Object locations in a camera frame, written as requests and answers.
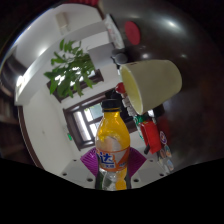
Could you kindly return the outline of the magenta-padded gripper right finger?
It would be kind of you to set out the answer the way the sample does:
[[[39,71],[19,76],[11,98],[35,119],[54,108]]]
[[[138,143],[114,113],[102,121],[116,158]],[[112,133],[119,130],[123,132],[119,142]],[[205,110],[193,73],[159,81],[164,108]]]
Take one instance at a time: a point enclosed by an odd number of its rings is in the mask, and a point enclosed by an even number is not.
[[[156,154],[143,154],[134,148],[130,149],[128,163],[128,188],[136,189],[146,186],[166,175],[158,164]]]

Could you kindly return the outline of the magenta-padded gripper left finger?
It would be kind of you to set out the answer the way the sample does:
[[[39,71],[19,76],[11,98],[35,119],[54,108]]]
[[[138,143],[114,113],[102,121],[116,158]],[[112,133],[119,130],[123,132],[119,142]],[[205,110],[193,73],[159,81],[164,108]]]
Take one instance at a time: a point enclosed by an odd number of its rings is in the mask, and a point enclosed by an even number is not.
[[[94,189],[98,175],[96,149],[92,148],[79,159],[72,160],[60,176],[78,186]]]

